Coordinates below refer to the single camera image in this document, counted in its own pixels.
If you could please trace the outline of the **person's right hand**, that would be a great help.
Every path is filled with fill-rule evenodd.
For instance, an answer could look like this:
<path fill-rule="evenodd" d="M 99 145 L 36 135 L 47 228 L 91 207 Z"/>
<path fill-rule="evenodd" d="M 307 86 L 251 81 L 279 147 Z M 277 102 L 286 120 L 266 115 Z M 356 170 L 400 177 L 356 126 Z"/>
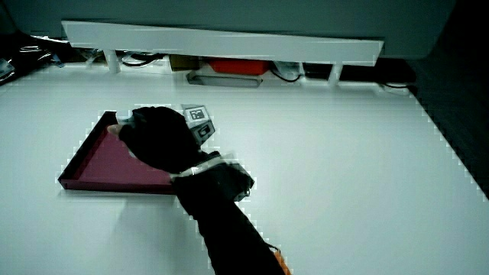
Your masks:
<path fill-rule="evenodd" d="M 136 108 L 128 120 L 107 131 L 143 163 L 174 175 L 220 156 L 202 151 L 184 116 L 163 106 Z"/>

